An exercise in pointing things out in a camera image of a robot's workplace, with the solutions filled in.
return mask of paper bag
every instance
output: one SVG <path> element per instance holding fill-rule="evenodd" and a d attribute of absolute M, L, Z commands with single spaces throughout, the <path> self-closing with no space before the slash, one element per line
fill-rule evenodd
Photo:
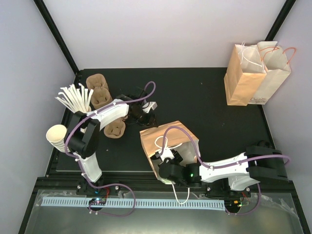
<path fill-rule="evenodd" d="M 249 101 L 249 104 L 265 104 L 277 91 L 281 84 L 291 73 L 289 61 L 285 51 L 294 49 L 293 47 L 285 51 L 280 46 L 276 46 L 277 41 L 262 41 L 257 44 L 263 59 L 267 75 L 263 82 Z"/>
<path fill-rule="evenodd" d="M 142 147 L 153 169 L 153 172 L 158 180 L 166 184 L 171 184 L 171 182 L 168 180 L 162 179 L 158 173 L 159 171 L 158 164 L 161 163 L 161 159 L 152 160 L 151 157 L 156 152 L 161 150 L 163 138 L 162 137 L 159 138 L 156 142 L 155 140 L 158 137 L 163 136 L 165 131 L 171 126 L 177 126 L 187 131 L 188 134 L 191 135 L 193 141 L 196 144 L 196 147 L 198 148 L 198 141 L 199 141 L 198 138 L 189 129 L 187 129 L 180 121 L 167 123 L 157 128 L 150 128 L 150 129 L 146 129 L 140 132 Z M 168 139 L 168 145 L 167 145 L 168 147 L 174 147 L 182 143 L 180 146 L 175 148 L 175 150 L 178 151 L 178 153 L 183 158 L 183 161 L 180 163 L 180 165 L 185 166 L 186 164 L 197 162 L 195 149 L 190 139 L 181 130 L 170 129 L 166 135 L 166 138 Z"/>
<path fill-rule="evenodd" d="M 266 71 L 256 45 L 235 45 L 224 80 L 228 105 L 247 106 Z"/>

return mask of white wall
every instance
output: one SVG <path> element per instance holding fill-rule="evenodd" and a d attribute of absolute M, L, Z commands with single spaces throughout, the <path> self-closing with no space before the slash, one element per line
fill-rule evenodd
<path fill-rule="evenodd" d="M 15 234 L 64 112 L 53 97 L 74 74 L 32 0 L 0 1 L 0 32 L 0 227 Z"/>
<path fill-rule="evenodd" d="M 294 180 L 310 229 L 312 229 L 311 9 L 312 1 L 297 1 L 275 37 L 283 48 L 296 47 L 297 53 L 291 61 L 291 75 L 264 108 L 277 148 L 292 157 L 288 175 Z"/>
<path fill-rule="evenodd" d="M 79 69 L 226 67 L 285 0 L 44 0 Z"/>

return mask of white cable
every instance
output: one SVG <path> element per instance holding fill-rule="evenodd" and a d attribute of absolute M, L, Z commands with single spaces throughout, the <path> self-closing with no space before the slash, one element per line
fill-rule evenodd
<path fill-rule="evenodd" d="M 257 66 L 262 67 L 262 64 L 258 64 L 258 63 L 255 63 L 255 62 L 251 62 L 250 60 L 246 59 L 246 57 L 244 56 L 244 51 L 245 51 L 246 49 L 254 49 L 254 50 L 257 51 L 258 54 L 259 54 L 259 51 L 258 51 L 256 48 L 253 48 L 253 47 L 247 47 L 247 48 L 245 48 L 245 49 L 243 50 L 243 46 L 245 46 L 245 42 L 244 42 L 244 41 L 242 42 L 242 44 L 241 44 L 241 46 L 240 46 L 240 52 L 241 52 L 241 54 L 242 54 L 242 60 L 240 61 L 240 64 L 242 64 L 243 59 L 245 59 L 245 60 L 247 60 L 248 62 L 250 62 L 250 63 L 252 63 L 252 64 L 254 64 L 254 65 L 257 65 Z"/>
<path fill-rule="evenodd" d="M 177 196 L 176 196 L 175 186 L 172 183 L 171 183 L 171 185 L 172 185 L 172 188 L 174 189 L 175 199 L 176 199 L 177 203 L 179 203 L 180 205 L 185 204 L 189 200 L 189 197 L 190 197 L 190 188 L 187 188 L 187 198 L 186 198 L 186 200 L 183 201 L 183 202 L 179 202 L 179 200 L 177 199 Z"/>
<path fill-rule="evenodd" d="M 159 146 L 159 145 L 157 145 L 156 142 L 157 142 L 160 138 L 162 138 L 162 137 L 164 137 L 164 136 L 159 136 L 159 137 L 157 137 L 156 140 L 154 141 L 155 146 L 157 146 L 157 147 L 160 148 L 160 149 L 162 149 L 162 147 Z M 168 146 L 168 138 L 166 137 L 165 149 L 170 149 L 170 150 L 172 150 L 172 149 L 175 149 L 175 148 L 181 146 L 182 144 L 183 144 L 183 143 L 180 143 L 180 144 L 178 144 L 178 145 L 176 145 L 176 146 L 173 146 L 173 147 L 167 147 L 167 146 Z"/>
<path fill-rule="evenodd" d="M 162 149 L 162 147 L 160 147 L 159 145 L 157 145 L 156 142 L 157 142 L 160 138 L 162 138 L 162 137 L 164 137 L 164 136 L 159 136 L 159 137 L 157 137 L 156 140 L 154 141 L 155 146 L 157 146 L 157 147 L 160 148 L 160 149 Z M 167 139 L 167 137 L 166 137 L 165 149 L 174 149 L 174 148 L 179 147 L 180 145 L 182 145 L 182 143 L 180 143 L 180 144 L 178 144 L 178 145 L 176 145 L 176 146 L 174 146 L 174 147 L 168 147 L 168 139 Z M 171 185 L 172 185 L 172 188 L 174 189 L 175 199 L 176 199 L 177 203 L 179 203 L 180 205 L 185 204 L 185 203 L 189 200 L 189 197 L 190 197 L 190 188 L 187 188 L 187 198 L 186 198 L 186 200 L 185 200 L 184 202 L 179 202 L 179 200 L 177 199 L 177 196 L 176 196 L 176 189 L 175 189 L 175 186 L 174 186 L 173 183 L 171 183 Z"/>

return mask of purple tube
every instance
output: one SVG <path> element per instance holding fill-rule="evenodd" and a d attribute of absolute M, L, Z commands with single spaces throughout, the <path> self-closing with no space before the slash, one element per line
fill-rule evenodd
<path fill-rule="evenodd" d="M 145 89 L 146 89 L 150 84 L 153 84 L 154 87 L 153 87 L 153 90 L 151 91 L 151 93 L 150 93 L 149 95 L 147 95 L 147 96 L 145 96 L 145 97 L 142 97 L 142 98 L 139 98 L 139 99 L 135 99 L 135 100 L 121 101 L 121 102 L 118 102 L 118 104 L 132 103 L 132 102 L 142 101 L 142 100 L 145 100 L 145 99 L 149 98 L 149 97 L 154 93 L 154 91 L 155 91 L 155 89 L 156 89 L 156 84 L 155 84 L 155 82 L 153 82 L 153 81 L 148 82 L 148 83 L 146 84 L 146 86 L 145 86 Z M 106 105 L 106 106 L 103 106 L 102 108 L 98 109 L 97 112 L 100 113 L 100 112 L 106 110 L 107 108 L 109 108 L 109 107 L 111 107 L 111 106 L 113 106 L 113 105 L 114 105 L 113 103 L 110 103 L 110 104 L 108 104 L 108 105 Z M 96 115 L 96 114 L 93 113 L 93 114 L 87 116 L 86 118 L 84 118 L 82 121 L 80 121 L 80 122 L 76 125 L 76 127 L 71 131 L 71 133 L 69 134 L 69 136 L 68 136 L 68 138 L 67 138 L 67 140 L 66 140 L 66 142 L 65 142 L 65 153 L 66 153 L 68 156 L 74 157 L 74 158 L 76 158 L 76 159 L 79 159 L 78 156 L 76 156 L 76 155 L 74 155 L 74 154 L 71 154 L 71 153 L 69 153 L 69 152 L 67 151 L 68 142 L 69 142 L 70 138 L 73 136 L 73 134 L 75 133 L 75 131 L 76 131 L 85 121 L 87 121 L 88 119 L 90 119 L 90 118 L 93 117 L 94 115 Z M 79 167 L 80 167 L 82 173 L 85 174 L 85 171 L 84 171 L 84 169 L 83 169 L 83 167 L 82 167 L 82 164 L 81 164 L 80 160 L 78 161 L 78 165 L 79 165 Z M 132 190 L 130 187 L 128 187 L 127 185 L 116 183 L 116 184 L 108 184 L 108 185 L 104 185 L 104 186 L 95 186 L 95 185 L 90 181 L 90 179 L 89 179 L 87 176 L 85 177 L 85 179 L 87 180 L 87 182 L 89 183 L 89 185 L 90 185 L 92 188 L 95 188 L 95 189 L 104 189 L 104 188 L 108 188 L 108 187 L 110 187 L 110 186 L 121 186 L 121 187 L 124 187 L 124 188 L 128 189 L 128 190 L 131 192 L 132 196 L 133 196 L 133 200 L 134 200 L 134 202 L 133 202 L 133 207 L 132 207 L 132 209 L 131 209 L 128 213 L 126 213 L 126 214 L 110 214 L 110 213 L 106 213 L 106 212 L 97 212 L 98 214 L 109 215 L 109 216 L 112 216 L 112 217 L 126 217 L 126 216 L 130 215 L 130 214 L 134 211 L 135 206 L 136 206 L 136 196 L 135 196 L 133 190 Z"/>
<path fill-rule="evenodd" d="M 168 131 L 169 131 L 170 129 L 173 129 L 173 128 L 181 130 L 181 131 L 190 139 L 190 141 L 191 141 L 191 143 L 192 143 L 192 145 L 193 145 L 193 147 L 194 147 L 194 149 L 195 149 L 195 154 L 196 154 L 197 159 L 198 159 L 198 161 L 200 162 L 200 164 L 201 164 L 202 166 L 208 168 L 208 169 L 211 169 L 211 170 L 212 170 L 212 169 L 221 169 L 221 168 L 232 167 L 232 166 L 235 166 L 235 165 L 237 165 L 237 164 L 244 163 L 244 162 L 250 162 L 250 161 L 255 161 L 255 160 L 260 160 L 260 159 L 265 159 L 265 158 L 285 158 L 285 159 L 287 159 L 285 165 L 289 164 L 290 161 L 291 161 L 291 158 L 290 158 L 289 156 L 286 156 L 286 155 L 263 155 L 263 156 L 256 156 L 256 157 L 244 159 L 244 160 L 241 160 L 241 161 L 239 161 L 239 162 L 237 162 L 237 163 L 229 163 L 229 164 L 227 164 L 227 165 L 223 165 L 223 166 L 214 166 L 214 167 L 210 168 L 210 166 L 204 164 L 203 161 L 200 159 L 199 150 L 198 150 L 198 148 L 196 147 L 196 144 L 195 144 L 194 140 L 192 139 L 192 137 L 190 136 L 190 134 L 189 134 L 187 131 L 185 131 L 183 128 L 180 128 L 180 127 L 177 127 L 177 126 L 169 127 L 169 128 L 167 128 L 167 130 L 165 131 L 164 136 L 163 136 L 163 140 L 162 140 L 162 149 L 161 149 L 161 151 L 160 151 L 160 155 L 162 155 L 163 150 L 164 150 L 164 148 L 165 148 L 165 139 L 166 139 L 166 135 L 167 135 Z M 225 211 L 226 211 L 228 214 L 231 214 L 231 215 L 248 215 L 248 214 L 250 214 L 251 212 L 254 212 L 256 209 L 258 209 L 258 207 L 260 206 L 260 201 L 261 201 L 261 190 L 260 190 L 260 185 L 259 185 L 259 183 L 257 184 L 257 186 L 258 186 L 258 190 L 259 190 L 258 201 L 257 201 L 256 206 L 255 206 L 252 210 L 250 210 L 250 211 L 248 211 L 248 212 L 246 212 L 246 213 L 242 213 L 242 214 L 230 213 L 226 208 L 225 208 Z"/>

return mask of rope handle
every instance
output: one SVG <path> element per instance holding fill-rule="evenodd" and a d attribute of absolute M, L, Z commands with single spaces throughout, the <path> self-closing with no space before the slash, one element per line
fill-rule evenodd
<path fill-rule="evenodd" d="M 263 61 L 265 55 L 266 55 L 268 52 L 273 52 L 274 50 L 278 50 L 278 49 L 279 49 L 279 48 L 276 47 L 276 46 L 269 46 L 269 47 L 264 48 L 264 49 L 262 49 L 262 50 L 260 50 L 260 51 L 263 51 L 263 50 L 266 50 L 266 49 L 269 49 L 269 48 L 274 48 L 274 49 L 272 49 L 272 50 L 270 50 L 270 51 L 267 51 L 267 52 L 264 54 L 263 58 L 261 58 L 261 61 Z M 289 47 L 289 48 L 285 49 L 283 53 L 285 53 L 285 52 L 286 52 L 287 50 L 289 50 L 289 49 L 293 49 L 293 54 L 292 54 L 291 58 L 288 60 L 288 62 L 286 63 L 287 65 L 291 62 L 291 60 L 293 59 L 293 56 L 294 56 L 295 53 L 297 52 L 297 49 L 296 49 L 296 48 L 294 48 L 294 47 Z"/>
<path fill-rule="evenodd" d="M 283 53 L 285 53 L 285 52 L 286 52 L 287 50 L 289 50 L 289 49 L 293 49 L 293 54 L 292 54 L 291 58 L 288 60 L 288 62 L 286 63 L 287 65 L 291 62 L 291 60 L 293 59 L 293 56 L 294 56 L 295 53 L 297 52 L 297 49 L 296 49 L 296 48 L 294 48 L 294 47 L 289 47 L 289 48 L 287 48 L 286 50 L 284 50 Z"/>
<path fill-rule="evenodd" d="M 251 62 L 250 60 L 248 60 L 248 59 L 244 56 L 244 51 L 245 51 L 246 49 L 254 49 L 254 50 L 257 51 L 258 54 L 259 54 L 259 51 L 258 51 L 256 48 L 253 48 L 253 47 L 247 47 L 247 48 L 245 48 L 245 49 L 243 50 L 243 46 L 245 46 L 245 42 L 244 42 L 244 41 L 242 42 L 241 47 L 240 47 L 240 52 L 242 53 L 242 60 L 240 61 L 240 64 L 242 64 L 242 63 L 243 63 L 243 59 L 245 59 L 245 60 L 247 60 L 248 62 L 250 62 L 250 63 L 252 63 L 252 64 L 254 64 L 254 65 L 257 65 L 257 66 L 259 66 L 259 67 L 262 67 L 261 64 L 258 64 L 258 63 L 255 63 L 255 62 Z"/>
<path fill-rule="evenodd" d="M 269 48 L 274 48 L 274 49 L 267 51 L 267 52 L 264 54 L 263 58 L 261 58 L 261 56 L 260 56 L 261 61 L 263 61 L 263 59 L 264 59 L 264 57 L 267 55 L 267 53 L 273 52 L 274 50 L 279 50 L 279 48 L 276 47 L 276 46 L 269 46 L 269 47 L 267 47 L 267 48 L 264 48 L 264 49 L 260 50 L 260 52 L 263 51 L 263 50 L 269 49 Z"/>

